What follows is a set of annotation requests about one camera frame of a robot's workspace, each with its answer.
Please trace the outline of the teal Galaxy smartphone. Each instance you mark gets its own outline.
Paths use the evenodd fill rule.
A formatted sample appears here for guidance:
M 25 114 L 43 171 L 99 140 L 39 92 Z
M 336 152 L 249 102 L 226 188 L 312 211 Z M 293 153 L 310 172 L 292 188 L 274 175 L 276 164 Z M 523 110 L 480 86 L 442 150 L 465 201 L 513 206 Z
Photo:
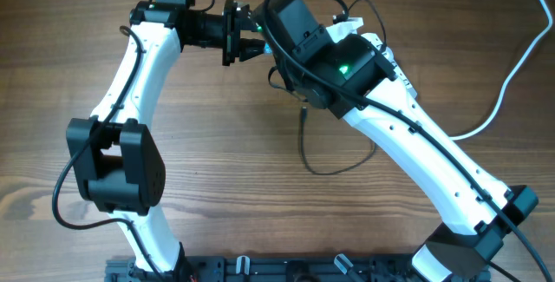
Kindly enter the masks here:
M 270 46 L 269 43 L 266 43 L 266 44 L 264 45 L 264 53 L 267 54 L 267 55 L 273 53 L 273 51 L 272 51 L 271 46 Z

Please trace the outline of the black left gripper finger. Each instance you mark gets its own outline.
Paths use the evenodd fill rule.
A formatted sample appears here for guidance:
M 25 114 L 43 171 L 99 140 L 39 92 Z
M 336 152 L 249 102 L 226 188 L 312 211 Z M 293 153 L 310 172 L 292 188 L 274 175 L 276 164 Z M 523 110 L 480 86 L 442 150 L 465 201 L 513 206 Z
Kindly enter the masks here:
M 252 59 L 253 57 L 263 55 L 265 50 L 265 41 L 260 39 L 239 40 L 238 58 L 241 62 Z
M 252 19 L 250 11 L 237 13 L 236 26 L 240 31 L 259 31 L 259 25 Z

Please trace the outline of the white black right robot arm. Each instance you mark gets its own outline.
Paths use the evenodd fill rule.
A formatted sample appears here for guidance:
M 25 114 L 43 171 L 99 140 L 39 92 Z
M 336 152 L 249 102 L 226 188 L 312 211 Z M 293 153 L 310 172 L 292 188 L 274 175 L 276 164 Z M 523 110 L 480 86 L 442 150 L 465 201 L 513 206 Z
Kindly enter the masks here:
M 264 0 L 253 20 L 290 92 L 365 134 L 419 186 L 441 224 L 413 254 L 424 281 L 472 279 L 538 205 L 526 185 L 508 186 L 478 166 L 424 112 L 385 45 L 368 35 L 331 35 L 303 0 Z

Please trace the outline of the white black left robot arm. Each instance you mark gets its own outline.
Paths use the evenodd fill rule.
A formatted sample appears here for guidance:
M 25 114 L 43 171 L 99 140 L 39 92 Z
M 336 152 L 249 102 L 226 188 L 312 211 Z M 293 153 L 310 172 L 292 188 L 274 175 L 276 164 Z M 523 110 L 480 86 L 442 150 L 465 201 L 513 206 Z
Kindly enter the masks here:
M 134 259 L 108 267 L 107 278 L 194 281 L 197 273 L 169 228 L 160 200 L 166 168 L 150 129 L 167 75 L 185 46 L 216 48 L 223 64 L 260 55 L 262 40 L 250 8 L 227 0 L 221 14 L 197 9 L 196 0 L 146 0 L 132 9 L 121 33 L 128 46 L 116 75 L 86 119 L 66 130 L 70 158 L 59 175 L 75 176 L 80 196 L 118 224 Z

